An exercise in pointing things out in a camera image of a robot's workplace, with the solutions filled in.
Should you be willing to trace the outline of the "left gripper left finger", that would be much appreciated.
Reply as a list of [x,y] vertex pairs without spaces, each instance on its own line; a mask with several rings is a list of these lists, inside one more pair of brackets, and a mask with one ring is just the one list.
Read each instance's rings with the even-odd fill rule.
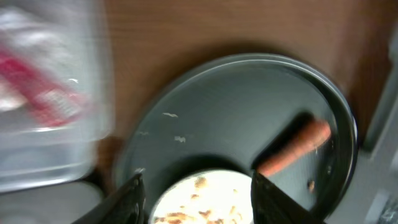
[[143,224],[146,195],[141,173],[72,224]]

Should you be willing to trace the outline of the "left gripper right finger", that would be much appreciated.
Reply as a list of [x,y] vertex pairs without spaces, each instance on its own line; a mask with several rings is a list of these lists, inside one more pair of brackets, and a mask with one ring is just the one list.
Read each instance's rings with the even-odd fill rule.
[[257,171],[252,175],[251,204],[254,224],[325,224]]

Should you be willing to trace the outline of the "red snack wrapper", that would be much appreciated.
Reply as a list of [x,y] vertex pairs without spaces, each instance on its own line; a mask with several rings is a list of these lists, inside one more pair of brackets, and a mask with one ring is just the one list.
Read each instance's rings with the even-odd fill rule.
[[43,71],[3,49],[1,77],[27,100],[31,113],[45,126],[71,123],[89,105],[85,96],[56,82]]

